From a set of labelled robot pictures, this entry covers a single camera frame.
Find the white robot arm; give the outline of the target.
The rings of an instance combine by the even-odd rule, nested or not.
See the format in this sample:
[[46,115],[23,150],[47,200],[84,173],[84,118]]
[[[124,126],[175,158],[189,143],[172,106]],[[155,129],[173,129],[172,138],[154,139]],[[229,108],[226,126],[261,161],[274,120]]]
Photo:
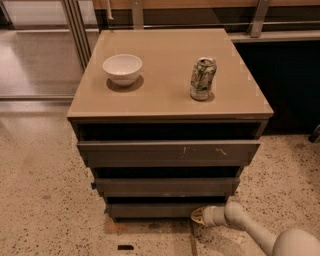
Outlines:
[[312,234],[289,228],[275,235],[255,222],[238,202],[200,207],[192,212],[191,219],[206,227],[245,231],[266,256],[320,256],[320,240]]

